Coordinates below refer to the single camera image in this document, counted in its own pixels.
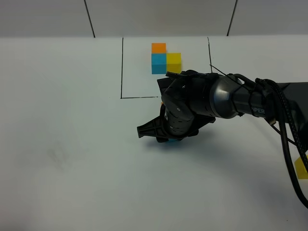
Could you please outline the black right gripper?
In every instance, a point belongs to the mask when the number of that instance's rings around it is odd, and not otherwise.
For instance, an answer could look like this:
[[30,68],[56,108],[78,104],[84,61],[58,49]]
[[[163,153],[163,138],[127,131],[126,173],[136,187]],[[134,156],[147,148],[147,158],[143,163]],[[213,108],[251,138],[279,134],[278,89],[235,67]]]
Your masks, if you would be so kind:
[[155,137],[158,143],[168,139],[182,140],[199,134],[199,128],[213,123],[218,116],[213,108],[211,89],[217,73],[203,74],[193,70],[167,73],[157,81],[161,99],[161,117],[137,127],[138,137]]

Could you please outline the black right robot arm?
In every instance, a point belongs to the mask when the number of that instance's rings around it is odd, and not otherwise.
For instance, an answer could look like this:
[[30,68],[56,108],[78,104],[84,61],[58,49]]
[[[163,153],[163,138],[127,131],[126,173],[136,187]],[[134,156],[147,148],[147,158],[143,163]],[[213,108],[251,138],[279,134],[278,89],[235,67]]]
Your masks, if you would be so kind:
[[193,70],[168,72],[158,81],[162,106],[155,134],[159,142],[195,136],[216,118],[245,114],[274,123],[281,105],[284,119],[293,119],[301,144],[308,145],[308,85],[306,82],[251,81],[240,74],[203,74]]

